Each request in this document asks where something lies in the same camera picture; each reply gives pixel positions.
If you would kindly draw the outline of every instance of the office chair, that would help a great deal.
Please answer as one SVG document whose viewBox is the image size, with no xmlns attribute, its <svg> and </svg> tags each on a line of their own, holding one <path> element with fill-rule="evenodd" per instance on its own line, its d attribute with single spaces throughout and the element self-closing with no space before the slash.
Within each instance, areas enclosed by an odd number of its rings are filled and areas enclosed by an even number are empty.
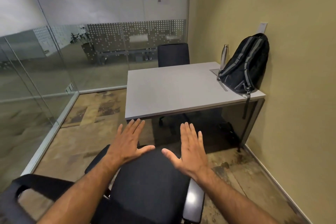
<svg viewBox="0 0 336 224">
<path fill-rule="evenodd" d="M 107 145 L 85 170 L 88 173 L 106 154 Z M 19 205 L 29 188 L 56 201 L 74 183 L 40 175 L 23 175 L 0 195 L 0 211 L 13 224 L 36 223 Z M 124 164 L 111 191 L 102 197 L 91 224 L 200 223 L 204 192 L 194 180 L 176 170 L 159 149 Z"/>
<path fill-rule="evenodd" d="M 189 48 L 187 43 L 182 44 L 162 44 L 157 47 L 157 61 L 159 67 L 189 65 Z M 188 116 L 183 116 L 190 123 Z M 159 119 L 159 126 L 163 126 L 162 119 Z"/>
</svg>

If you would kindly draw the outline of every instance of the person's left hand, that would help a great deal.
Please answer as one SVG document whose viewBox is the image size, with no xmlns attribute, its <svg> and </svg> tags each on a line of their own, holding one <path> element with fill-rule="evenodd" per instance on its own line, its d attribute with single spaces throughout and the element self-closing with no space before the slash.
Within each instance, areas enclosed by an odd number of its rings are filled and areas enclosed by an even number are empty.
<svg viewBox="0 0 336 224">
<path fill-rule="evenodd" d="M 144 120 L 141 122 L 140 119 L 136 121 L 131 120 L 124 131 L 122 131 L 123 125 L 120 124 L 115 139 L 108 148 L 105 157 L 121 166 L 132 159 L 140 157 L 145 152 L 154 150 L 154 145 L 137 149 L 139 136 L 144 126 Z"/>
</svg>

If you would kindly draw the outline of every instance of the plant pot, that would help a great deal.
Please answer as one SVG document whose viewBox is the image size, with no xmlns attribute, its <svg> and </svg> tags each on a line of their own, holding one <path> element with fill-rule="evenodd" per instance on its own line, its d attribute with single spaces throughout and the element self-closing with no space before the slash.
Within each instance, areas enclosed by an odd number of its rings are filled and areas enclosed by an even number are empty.
<svg viewBox="0 0 336 224">
<path fill-rule="evenodd" d="M 85 52 L 85 55 L 89 63 L 96 64 L 97 63 L 97 53 L 93 47 L 93 44 L 85 43 L 82 45 L 82 48 L 83 48 L 83 51 Z"/>
</svg>

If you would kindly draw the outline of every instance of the table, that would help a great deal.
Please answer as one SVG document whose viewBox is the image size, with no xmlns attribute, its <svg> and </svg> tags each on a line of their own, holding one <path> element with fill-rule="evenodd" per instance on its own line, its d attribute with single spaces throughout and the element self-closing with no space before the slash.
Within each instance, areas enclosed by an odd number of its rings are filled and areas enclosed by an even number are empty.
<svg viewBox="0 0 336 224">
<path fill-rule="evenodd" d="M 217 62 L 128 71 L 125 119 L 169 116 L 244 103 L 246 96 L 218 82 L 211 72 L 213 69 L 219 69 Z M 260 90 L 251 94 L 253 108 L 241 135 L 242 144 L 252 130 L 264 98 Z"/>
</svg>

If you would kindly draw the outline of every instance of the backpack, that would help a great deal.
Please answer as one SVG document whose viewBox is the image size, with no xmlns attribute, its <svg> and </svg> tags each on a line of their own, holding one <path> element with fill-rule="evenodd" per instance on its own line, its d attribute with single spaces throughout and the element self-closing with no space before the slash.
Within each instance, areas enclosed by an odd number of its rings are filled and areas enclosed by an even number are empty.
<svg viewBox="0 0 336 224">
<path fill-rule="evenodd" d="M 239 44 L 218 75 L 221 82 L 232 91 L 247 95 L 243 119 L 246 118 L 251 92 L 265 72 L 269 50 L 266 35 L 258 33 L 249 36 Z"/>
</svg>

